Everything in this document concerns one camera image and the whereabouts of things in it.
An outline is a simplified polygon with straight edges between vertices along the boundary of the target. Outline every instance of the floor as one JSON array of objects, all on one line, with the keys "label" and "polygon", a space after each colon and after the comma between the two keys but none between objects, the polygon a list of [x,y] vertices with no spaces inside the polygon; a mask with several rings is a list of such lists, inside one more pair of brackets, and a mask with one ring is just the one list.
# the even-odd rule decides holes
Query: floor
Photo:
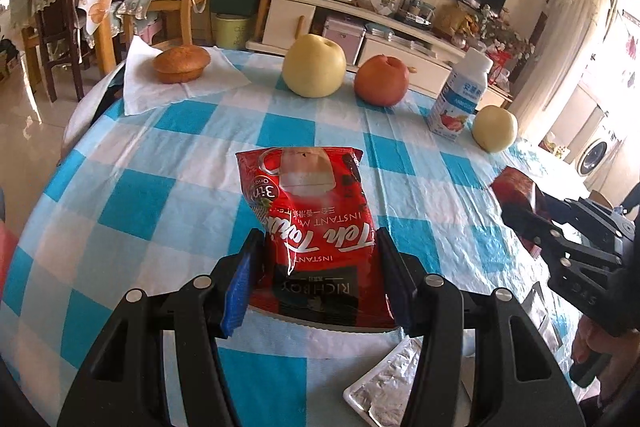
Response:
[{"label": "floor", "polygon": [[[82,72],[85,93],[99,75],[95,67]],[[54,79],[54,103],[42,83],[31,92],[20,68],[0,81],[0,187],[7,226],[18,236],[56,169],[66,123],[78,105],[70,70],[56,68]]]}]

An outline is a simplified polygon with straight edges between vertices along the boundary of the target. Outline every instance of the checkered tablecloth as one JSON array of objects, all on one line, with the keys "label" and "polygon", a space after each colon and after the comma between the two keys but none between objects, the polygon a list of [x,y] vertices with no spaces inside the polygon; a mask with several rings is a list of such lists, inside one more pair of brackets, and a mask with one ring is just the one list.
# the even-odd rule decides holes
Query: checkered tablecloth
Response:
[{"label": "checkered tablecloth", "polygon": [[[377,225],[428,271],[481,293],[505,286],[520,300],[548,278],[502,225],[487,186],[511,165],[552,195],[577,198],[585,188],[570,166],[523,141],[488,155],[468,129],[456,143],[434,136],[424,121],[433,100],[415,92],[393,109],[371,107],[355,98],[348,74],[332,96],[305,99],[284,85],[281,58],[226,56],[250,85],[130,117],[115,103],[58,168],[30,217],[2,296],[0,352],[51,425],[127,290],[177,290],[259,227],[241,195],[235,153],[242,150],[362,149]],[[543,286],[566,372],[578,313]],[[249,310],[219,345],[243,426],[355,427],[362,420],[342,391],[400,338],[399,331],[318,330]],[[172,421],[186,425],[174,362],[166,373]]]}]

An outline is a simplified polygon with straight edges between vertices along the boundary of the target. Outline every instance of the white bottle cap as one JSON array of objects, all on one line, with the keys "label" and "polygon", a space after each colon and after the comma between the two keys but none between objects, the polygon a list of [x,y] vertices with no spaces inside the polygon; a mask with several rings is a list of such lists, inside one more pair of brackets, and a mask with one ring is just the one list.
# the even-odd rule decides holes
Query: white bottle cap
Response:
[{"label": "white bottle cap", "polygon": [[489,57],[474,48],[468,49],[463,60],[465,61],[465,69],[468,68],[467,71],[489,73],[494,66],[494,62]]}]

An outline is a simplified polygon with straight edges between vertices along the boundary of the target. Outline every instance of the silver screw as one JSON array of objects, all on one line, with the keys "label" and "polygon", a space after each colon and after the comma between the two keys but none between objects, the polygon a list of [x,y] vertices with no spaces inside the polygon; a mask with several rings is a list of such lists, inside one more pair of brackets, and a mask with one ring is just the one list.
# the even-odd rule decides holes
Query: silver screw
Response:
[{"label": "silver screw", "polygon": [[127,293],[127,301],[129,302],[138,302],[142,299],[142,291],[140,290],[130,290]]},{"label": "silver screw", "polygon": [[511,300],[511,297],[513,297],[513,295],[507,288],[498,288],[495,291],[495,296],[502,302],[509,302]]},{"label": "silver screw", "polygon": [[211,286],[211,277],[208,275],[199,275],[193,280],[193,285],[196,286],[198,290],[204,290],[204,288]]},{"label": "silver screw", "polygon": [[424,281],[433,288],[439,288],[444,284],[444,279],[434,273],[424,278]]}]

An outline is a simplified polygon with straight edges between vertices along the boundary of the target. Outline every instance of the pink box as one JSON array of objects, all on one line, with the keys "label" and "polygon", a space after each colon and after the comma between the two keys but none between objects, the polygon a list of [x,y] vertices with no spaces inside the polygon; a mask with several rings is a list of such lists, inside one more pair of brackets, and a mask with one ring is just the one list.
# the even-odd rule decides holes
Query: pink box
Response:
[{"label": "pink box", "polygon": [[338,44],[344,51],[347,64],[354,66],[358,61],[365,31],[360,23],[329,16],[324,22],[322,36]]}]

